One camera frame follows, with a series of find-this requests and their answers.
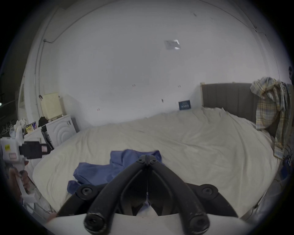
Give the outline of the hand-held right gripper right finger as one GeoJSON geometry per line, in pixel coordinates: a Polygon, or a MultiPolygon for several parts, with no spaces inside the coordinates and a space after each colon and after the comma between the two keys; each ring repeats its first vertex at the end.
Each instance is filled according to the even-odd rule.
{"type": "Polygon", "coordinates": [[[219,190],[209,184],[185,183],[155,156],[147,156],[148,202],[159,216],[179,214],[183,232],[202,235],[210,227],[207,214],[237,218],[219,190]]]}

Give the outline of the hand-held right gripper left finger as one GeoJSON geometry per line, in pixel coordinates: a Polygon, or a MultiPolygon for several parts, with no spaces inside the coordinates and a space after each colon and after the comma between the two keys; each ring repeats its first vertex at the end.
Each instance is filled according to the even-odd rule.
{"type": "Polygon", "coordinates": [[[115,213],[136,216],[148,201],[148,155],[142,155],[103,185],[85,184],[66,201],[57,217],[86,214],[83,225],[93,235],[109,234],[115,213]]]}

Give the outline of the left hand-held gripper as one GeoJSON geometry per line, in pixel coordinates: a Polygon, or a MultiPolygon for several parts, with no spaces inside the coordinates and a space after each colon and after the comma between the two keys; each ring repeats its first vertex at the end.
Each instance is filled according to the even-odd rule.
{"type": "MultiPolygon", "coordinates": [[[[26,142],[19,138],[1,138],[3,150],[3,160],[16,168],[19,173],[25,170],[25,162],[30,159],[41,159],[43,155],[48,155],[53,150],[49,144],[40,142],[26,142]]],[[[22,184],[21,178],[17,178],[17,183],[21,191],[21,199],[25,203],[37,203],[38,195],[27,193],[22,184]]]]}

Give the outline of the person's left hand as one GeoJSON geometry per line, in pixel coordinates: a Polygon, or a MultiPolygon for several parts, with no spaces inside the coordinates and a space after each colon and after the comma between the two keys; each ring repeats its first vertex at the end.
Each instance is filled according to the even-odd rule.
{"type": "Polygon", "coordinates": [[[15,197],[15,199],[17,201],[20,201],[21,191],[20,191],[19,185],[17,183],[17,178],[21,178],[24,189],[26,191],[28,191],[28,189],[30,188],[30,179],[29,179],[28,173],[25,170],[22,173],[19,173],[19,171],[16,168],[14,168],[12,165],[8,165],[8,166],[9,166],[9,171],[8,171],[9,188],[11,189],[12,194],[15,197]]]}

